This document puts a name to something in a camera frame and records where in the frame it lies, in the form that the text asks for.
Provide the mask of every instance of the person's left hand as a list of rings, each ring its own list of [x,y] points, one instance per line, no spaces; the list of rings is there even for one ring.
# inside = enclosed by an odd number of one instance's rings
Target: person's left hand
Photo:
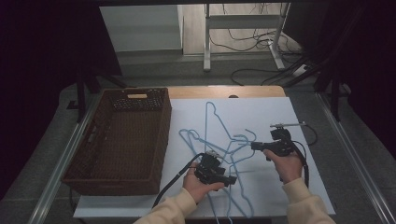
[[[197,162],[193,162],[191,164],[191,168],[184,176],[183,188],[186,189],[192,198],[195,200],[195,203],[200,202],[205,195],[211,190],[219,190],[224,188],[224,183],[214,183],[210,185],[206,185],[199,181],[199,179],[195,176],[194,170],[197,166]]]

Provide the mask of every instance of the brown wicker basket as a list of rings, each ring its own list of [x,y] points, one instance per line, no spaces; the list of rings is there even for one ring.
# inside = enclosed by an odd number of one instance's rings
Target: brown wicker basket
[[[171,113],[166,88],[104,91],[62,181],[82,195],[157,194]]]

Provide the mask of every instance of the person's arm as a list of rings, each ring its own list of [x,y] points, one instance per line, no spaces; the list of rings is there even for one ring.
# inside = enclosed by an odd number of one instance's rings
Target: person's arm
[[[185,223],[185,217],[196,209],[200,202],[211,190],[224,188],[223,183],[206,185],[201,183],[190,168],[184,176],[183,188],[175,197],[165,198],[165,201],[155,206],[149,214],[138,219],[135,224],[178,224]]]
[[[289,224],[330,224],[335,223],[328,215],[324,202],[318,195],[313,195],[302,179],[303,165],[297,154],[278,157],[270,150],[264,150],[271,159],[283,180],[283,190],[288,195]]]

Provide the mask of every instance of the tangled hangers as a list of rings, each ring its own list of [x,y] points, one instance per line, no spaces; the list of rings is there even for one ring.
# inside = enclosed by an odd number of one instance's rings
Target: tangled hangers
[[[216,145],[216,144],[214,144],[214,143],[212,143],[212,142],[209,142],[209,141],[207,140],[208,114],[209,114],[208,108],[209,108],[210,105],[213,106],[213,115],[217,118],[217,120],[218,120],[219,123],[221,124],[222,129],[224,130],[224,132],[226,132],[226,134],[227,134],[227,136],[228,136],[228,138],[229,138],[229,144],[228,144],[227,148],[220,147],[220,146],[218,146],[218,145]],[[251,204],[251,202],[250,202],[250,199],[245,195],[244,186],[243,186],[242,180],[241,180],[241,178],[240,178],[240,176],[239,176],[239,173],[238,173],[238,169],[237,169],[237,167],[236,167],[236,164],[237,164],[238,162],[241,162],[241,161],[244,161],[244,160],[246,160],[246,159],[248,159],[248,158],[251,158],[251,157],[254,155],[255,151],[253,150],[251,155],[249,155],[249,156],[247,156],[247,157],[245,157],[245,158],[239,159],[239,160],[237,160],[237,161],[236,161],[236,160],[234,159],[234,157],[233,157],[233,155],[234,155],[237,151],[241,150],[243,147],[249,146],[249,145],[250,145],[250,142],[256,140],[256,134],[255,134],[254,132],[252,132],[252,131],[250,131],[250,130],[248,130],[248,129],[245,129],[245,131],[247,131],[248,133],[251,133],[251,134],[253,135],[253,140],[248,140],[248,138],[247,138],[244,134],[235,134],[234,136],[231,136],[230,133],[228,132],[228,130],[227,130],[227,128],[226,128],[224,122],[222,121],[221,117],[217,114],[216,106],[215,106],[212,102],[206,102],[206,106],[205,106],[205,138],[204,138],[204,139],[201,138],[200,135],[198,134],[198,132],[196,132],[195,130],[181,129],[181,130],[178,132],[179,135],[181,136],[181,138],[184,140],[184,142],[187,144],[187,146],[190,148],[190,150],[193,152],[194,155],[197,155],[197,151],[195,150],[193,141],[198,141],[198,142],[200,142],[200,143],[203,143],[204,146],[205,146],[205,151],[207,151],[207,148],[208,148],[208,147],[209,147],[211,150],[214,150],[214,151],[216,151],[216,152],[218,152],[218,153],[219,153],[219,151],[221,151],[221,153],[223,154],[223,156],[222,156],[222,161],[226,162],[227,164],[230,164],[230,167],[229,167],[229,174],[231,174],[232,169],[233,169],[234,172],[235,172],[235,174],[238,176],[238,179],[237,179],[237,180],[238,180],[238,183],[239,183],[239,185],[240,185],[240,187],[241,187],[241,197],[242,197],[242,198],[247,202],[247,204],[249,205],[249,208],[250,208],[250,215],[247,215],[247,214],[245,213],[245,211],[241,208],[241,206],[239,206],[239,204],[238,204],[238,203],[235,201],[235,199],[232,197],[232,194],[231,194],[231,186],[230,186],[230,190],[227,190],[227,189],[223,189],[223,190],[226,192],[226,194],[229,196],[229,199],[230,199],[230,201],[229,201],[229,208],[228,208],[228,211],[227,211],[227,217],[228,217],[228,219],[230,220],[231,223],[233,223],[233,221],[232,221],[231,218],[230,218],[231,203],[233,203],[233,204],[235,205],[235,207],[236,207],[245,217],[252,217],[253,214],[254,214],[253,206],[252,206],[252,204]],[[227,161],[227,160],[226,160],[226,157],[230,157],[231,161]],[[211,199],[211,197],[210,197],[210,194],[208,194],[207,196],[208,196],[208,199],[209,199],[209,201],[210,201],[213,214],[214,214],[214,216],[215,216],[217,222],[219,223],[219,220],[218,220],[218,218],[217,218],[217,214],[216,214],[216,211],[215,211],[215,209],[214,209],[214,205],[213,205],[212,199]]]

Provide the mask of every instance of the sleeve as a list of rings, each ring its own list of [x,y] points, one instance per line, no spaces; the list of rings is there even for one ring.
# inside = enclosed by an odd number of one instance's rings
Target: sleeve
[[[180,193],[155,206],[149,214],[139,218],[135,224],[168,224],[185,223],[185,217],[196,209],[195,200],[186,189]]]
[[[289,198],[289,224],[335,223],[328,215],[324,202],[318,195],[313,195],[302,178],[283,186]]]

